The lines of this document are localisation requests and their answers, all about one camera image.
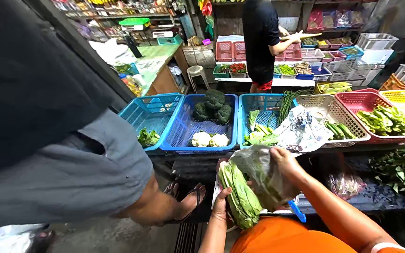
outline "green countertop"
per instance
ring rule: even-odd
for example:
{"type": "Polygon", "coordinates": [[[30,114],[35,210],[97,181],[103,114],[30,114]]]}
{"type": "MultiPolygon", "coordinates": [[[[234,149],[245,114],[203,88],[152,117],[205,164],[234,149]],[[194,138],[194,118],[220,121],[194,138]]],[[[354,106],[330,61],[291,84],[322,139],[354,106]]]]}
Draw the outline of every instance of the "green countertop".
{"type": "Polygon", "coordinates": [[[148,93],[151,84],[157,77],[162,66],[167,64],[173,57],[176,50],[182,44],[176,45],[157,45],[157,46],[139,46],[138,49],[143,55],[135,62],[139,73],[142,75],[145,85],[142,88],[142,96],[148,93]]]}

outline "hand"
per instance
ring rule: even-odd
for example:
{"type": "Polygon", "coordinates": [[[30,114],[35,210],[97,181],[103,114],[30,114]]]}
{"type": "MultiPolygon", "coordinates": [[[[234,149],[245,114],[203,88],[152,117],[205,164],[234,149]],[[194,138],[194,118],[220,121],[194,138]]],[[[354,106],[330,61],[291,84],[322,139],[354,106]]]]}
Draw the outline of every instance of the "hand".
{"type": "Polygon", "coordinates": [[[289,35],[289,40],[292,43],[300,43],[301,42],[301,35],[302,35],[302,31],[297,32],[297,33],[293,33],[292,35],[289,35]]]}
{"type": "Polygon", "coordinates": [[[288,150],[273,147],[270,149],[270,153],[271,158],[278,164],[279,172],[294,184],[308,176],[307,172],[298,164],[298,161],[292,157],[288,150]]]}
{"type": "Polygon", "coordinates": [[[279,26],[279,32],[280,32],[283,36],[288,36],[288,35],[290,35],[290,33],[289,33],[287,30],[285,30],[285,28],[282,27],[282,26],[279,26]]]}
{"type": "Polygon", "coordinates": [[[217,198],[215,199],[215,203],[213,204],[213,210],[211,214],[211,218],[226,221],[226,200],[225,198],[232,192],[232,188],[228,187],[223,189],[220,194],[218,194],[217,198]]]}

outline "person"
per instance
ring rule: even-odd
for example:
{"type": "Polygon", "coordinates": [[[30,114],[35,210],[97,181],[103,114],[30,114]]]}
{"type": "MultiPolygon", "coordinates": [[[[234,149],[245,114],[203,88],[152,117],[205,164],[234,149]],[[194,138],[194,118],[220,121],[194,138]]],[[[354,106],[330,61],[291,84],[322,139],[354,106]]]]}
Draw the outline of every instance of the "person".
{"type": "Polygon", "coordinates": [[[109,86],[27,2],[0,1],[0,226],[187,217],[205,187],[181,202],[159,190],[109,86]]]}
{"type": "Polygon", "coordinates": [[[292,43],[301,42],[301,33],[289,36],[289,32],[278,25],[278,14],[270,0],[246,0],[242,22],[246,67],[252,79],[250,93],[269,92],[273,82],[274,57],[292,43]],[[281,42],[279,32],[290,38],[281,42]]]}
{"type": "MultiPolygon", "coordinates": [[[[333,235],[307,230],[300,222],[282,217],[262,217],[244,231],[231,253],[405,253],[397,242],[368,216],[329,191],[307,174],[285,149],[270,150],[278,170],[304,193],[333,235]]],[[[229,187],[217,196],[199,253],[224,252],[226,201],[229,187]]]]}

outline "sleeve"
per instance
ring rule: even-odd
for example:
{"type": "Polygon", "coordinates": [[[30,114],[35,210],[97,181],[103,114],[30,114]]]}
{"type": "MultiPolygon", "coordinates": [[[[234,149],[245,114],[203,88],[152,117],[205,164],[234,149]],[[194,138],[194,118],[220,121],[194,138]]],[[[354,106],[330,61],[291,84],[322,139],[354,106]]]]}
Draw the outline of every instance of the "sleeve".
{"type": "Polygon", "coordinates": [[[276,45],[280,42],[279,39],[279,20],[275,9],[267,15],[269,18],[265,20],[265,35],[268,45],[276,45]]]}
{"type": "Polygon", "coordinates": [[[371,253],[405,253],[405,248],[393,243],[379,243],[374,245],[371,253]]]}

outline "flip-flop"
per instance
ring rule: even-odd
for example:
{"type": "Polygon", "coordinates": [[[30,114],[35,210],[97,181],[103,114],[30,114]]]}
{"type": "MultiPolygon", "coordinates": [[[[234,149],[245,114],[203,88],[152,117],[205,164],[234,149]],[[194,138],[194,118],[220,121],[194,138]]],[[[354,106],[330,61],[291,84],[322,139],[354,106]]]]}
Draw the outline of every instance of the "flip-flop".
{"type": "Polygon", "coordinates": [[[194,188],[194,189],[192,189],[191,191],[189,191],[186,196],[188,196],[188,195],[189,195],[190,193],[192,193],[192,192],[196,192],[196,201],[197,201],[197,202],[196,202],[196,207],[195,207],[195,209],[193,209],[189,214],[187,214],[187,216],[185,216],[182,220],[175,220],[175,219],[173,219],[173,220],[170,220],[170,221],[165,221],[164,224],[179,224],[179,223],[182,223],[182,222],[184,222],[184,221],[190,216],[190,214],[193,213],[194,210],[196,210],[196,209],[199,207],[199,204],[202,202],[201,199],[200,199],[200,197],[201,197],[201,190],[200,190],[199,188],[194,188]]]}

